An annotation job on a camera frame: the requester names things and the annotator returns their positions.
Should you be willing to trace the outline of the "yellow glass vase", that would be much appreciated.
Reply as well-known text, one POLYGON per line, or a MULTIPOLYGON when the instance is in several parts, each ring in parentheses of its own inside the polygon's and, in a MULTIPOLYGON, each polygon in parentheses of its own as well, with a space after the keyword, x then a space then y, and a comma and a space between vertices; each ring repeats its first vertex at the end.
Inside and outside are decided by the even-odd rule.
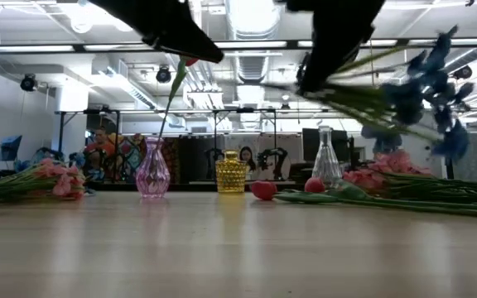
POLYGON ((217 191, 219 193, 243 193, 248 164, 239 160, 239 153, 224 152, 224 159, 215 162, 217 191))

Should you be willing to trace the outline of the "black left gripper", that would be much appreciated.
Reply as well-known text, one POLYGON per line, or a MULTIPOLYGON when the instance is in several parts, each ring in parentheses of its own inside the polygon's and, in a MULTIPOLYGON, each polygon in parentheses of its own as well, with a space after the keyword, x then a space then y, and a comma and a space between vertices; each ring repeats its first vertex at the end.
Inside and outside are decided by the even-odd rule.
POLYGON ((137 31, 158 37, 160 51, 219 63, 223 51, 198 27, 193 28, 185 0, 89 0, 137 31))

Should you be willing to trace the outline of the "blue-lit monitor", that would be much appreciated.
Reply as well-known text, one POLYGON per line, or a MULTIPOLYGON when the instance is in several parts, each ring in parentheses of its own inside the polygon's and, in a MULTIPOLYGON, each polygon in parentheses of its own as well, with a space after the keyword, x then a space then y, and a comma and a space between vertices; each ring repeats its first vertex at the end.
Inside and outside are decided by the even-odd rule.
POLYGON ((0 142, 0 161, 15 161, 22 135, 6 137, 0 142))

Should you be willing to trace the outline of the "red artificial tulip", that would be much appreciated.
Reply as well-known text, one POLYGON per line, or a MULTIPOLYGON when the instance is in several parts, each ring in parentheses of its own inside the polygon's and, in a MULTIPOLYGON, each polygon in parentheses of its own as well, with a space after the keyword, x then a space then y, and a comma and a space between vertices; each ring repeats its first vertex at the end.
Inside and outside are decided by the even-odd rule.
POLYGON ((338 180, 324 183, 310 178, 305 184, 308 193, 325 193, 344 199, 393 199, 427 203, 477 204, 477 182, 445 180, 422 176, 388 176, 382 181, 338 180))
POLYGON ((184 56, 184 55, 180 56, 180 60, 177 64, 176 77, 173 80, 173 83, 172 83, 172 86, 171 86, 171 92, 169 93, 169 96, 168 96, 167 106, 166 106, 165 111, 164 111, 164 116, 163 116, 163 120, 162 120, 162 123, 161 123, 160 132, 158 134, 158 140, 161 140, 161 138, 162 138, 162 134, 163 134, 163 131, 164 131, 166 119, 168 117, 168 113, 169 113, 169 110, 170 110, 172 100, 176 96, 176 93, 177 93, 178 89, 180 88, 181 84, 183 83, 184 78, 186 77, 187 68, 192 66, 193 64, 195 64, 198 60, 199 60, 198 58, 194 58, 194 57, 189 57, 189 56, 184 56))
POLYGON ((278 192, 273 183, 257 181, 251 184, 250 189, 257 199, 278 199, 289 204, 349 204, 382 209, 400 209, 423 213, 477 217, 477 204, 475 203, 382 199, 368 195, 359 187, 348 183, 345 183, 344 186, 341 186, 339 189, 324 192, 305 192, 299 190, 283 190, 282 192, 278 192))

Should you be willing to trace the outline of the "black ceiling spotlight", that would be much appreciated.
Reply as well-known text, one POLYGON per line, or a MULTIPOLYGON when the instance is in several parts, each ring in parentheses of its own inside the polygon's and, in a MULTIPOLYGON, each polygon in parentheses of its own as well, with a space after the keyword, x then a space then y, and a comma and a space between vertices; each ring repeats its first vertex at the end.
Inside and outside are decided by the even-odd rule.
POLYGON ((171 81, 171 72, 168 65, 161 65, 156 73, 156 80, 159 84, 167 84, 171 81))
POLYGON ((459 68, 458 70, 454 71, 452 77, 454 79, 469 79, 472 74, 472 69, 468 65, 465 65, 462 68, 459 68))
POLYGON ((38 83, 34 74, 24 74, 20 83, 20 88, 25 92, 34 92, 37 90, 38 83))

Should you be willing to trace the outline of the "black monitor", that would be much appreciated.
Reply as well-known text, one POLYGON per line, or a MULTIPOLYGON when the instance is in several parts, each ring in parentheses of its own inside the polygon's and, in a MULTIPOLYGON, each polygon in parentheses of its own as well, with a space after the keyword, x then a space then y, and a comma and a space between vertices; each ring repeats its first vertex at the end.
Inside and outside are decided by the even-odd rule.
MULTIPOLYGON (((303 159, 314 161, 320 145, 320 132, 318 129, 303 128, 301 131, 303 159)), ((348 162, 349 158, 349 137, 346 131, 331 131, 331 144, 335 150, 338 161, 348 162)))

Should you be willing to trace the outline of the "clear glass vase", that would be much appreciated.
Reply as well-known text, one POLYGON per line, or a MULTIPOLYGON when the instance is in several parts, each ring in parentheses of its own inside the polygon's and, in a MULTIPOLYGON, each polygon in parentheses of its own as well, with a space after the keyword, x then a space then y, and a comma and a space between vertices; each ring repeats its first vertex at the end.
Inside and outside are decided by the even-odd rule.
POLYGON ((312 177, 321 180, 325 187, 335 186, 342 179, 342 173, 331 143, 332 129, 329 126, 320 126, 318 131, 320 145, 316 154, 312 177))

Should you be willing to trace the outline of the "person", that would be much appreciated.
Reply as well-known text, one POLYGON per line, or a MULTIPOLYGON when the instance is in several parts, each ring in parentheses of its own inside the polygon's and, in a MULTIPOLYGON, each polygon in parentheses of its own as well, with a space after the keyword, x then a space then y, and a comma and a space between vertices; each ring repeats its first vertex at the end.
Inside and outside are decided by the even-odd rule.
POLYGON ((104 160, 115 153, 115 146, 108 139, 105 127, 98 128, 94 136, 94 142, 87 145, 84 151, 87 153, 91 168, 98 170, 104 160))
POLYGON ((250 147, 241 148, 239 159, 247 164, 249 171, 255 171, 257 169, 256 163, 253 160, 253 151, 250 147))

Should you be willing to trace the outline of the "black overhead frame beam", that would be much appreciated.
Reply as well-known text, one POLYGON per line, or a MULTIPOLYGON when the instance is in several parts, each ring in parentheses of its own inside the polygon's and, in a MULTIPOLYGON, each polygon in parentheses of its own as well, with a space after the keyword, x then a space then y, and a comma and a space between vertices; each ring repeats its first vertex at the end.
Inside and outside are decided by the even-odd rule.
MULTIPOLYGON (((413 48, 429 47, 436 38, 412 39, 375 39, 360 46, 361 49, 387 49, 394 46, 413 48)), ((305 40, 270 40, 270 41, 216 41, 215 44, 223 51, 264 51, 264 50, 310 50, 312 41, 305 40)), ((458 37, 451 39, 453 48, 475 48, 477 37, 458 37)), ((155 52, 142 42, 120 42, 111 44, 49 44, 49 45, 0 45, 0 55, 44 55, 72 53, 126 53, 126 52, 155 52)))

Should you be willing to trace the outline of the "pink glass vase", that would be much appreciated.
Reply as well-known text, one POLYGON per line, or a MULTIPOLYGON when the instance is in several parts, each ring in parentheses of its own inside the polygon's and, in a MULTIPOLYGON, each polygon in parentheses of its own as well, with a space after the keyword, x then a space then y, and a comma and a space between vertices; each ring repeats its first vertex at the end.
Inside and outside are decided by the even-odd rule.
POLYGON ((136 187, 144 199, 160 199, 168 191, 171 175, 161 153, 163 140, 147 137, 147 154, 137 168, 136 187))

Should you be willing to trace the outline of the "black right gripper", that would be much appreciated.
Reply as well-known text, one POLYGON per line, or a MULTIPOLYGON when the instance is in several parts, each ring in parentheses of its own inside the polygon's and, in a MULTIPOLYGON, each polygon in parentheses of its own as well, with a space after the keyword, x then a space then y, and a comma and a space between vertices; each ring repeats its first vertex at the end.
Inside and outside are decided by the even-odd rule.
POLYGON ((299 80, 302 93, 321 88, 374 32, 373 21, 386 0, 286 0, 291 12, 312 13, 312 51, 299 80))

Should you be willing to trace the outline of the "colourful patterned panel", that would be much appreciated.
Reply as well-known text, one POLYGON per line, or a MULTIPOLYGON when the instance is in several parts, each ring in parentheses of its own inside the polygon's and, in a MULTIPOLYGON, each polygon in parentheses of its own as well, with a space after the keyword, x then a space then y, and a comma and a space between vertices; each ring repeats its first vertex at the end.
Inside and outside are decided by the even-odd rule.
MULTIPOLYGON (((166 162, 170 174, 170 182, 180 181, 181 175, 179 155, 179 140, 176 138, 164 137, 161 153, 166 162)), ((127 184, 136 183, 137 168, 147 155, 147 144, 145 137, 141 134, 132 136, 121 135, 118 137, 118 158, 122 163, 117 165, 117 181, 124 181, 127 184)))

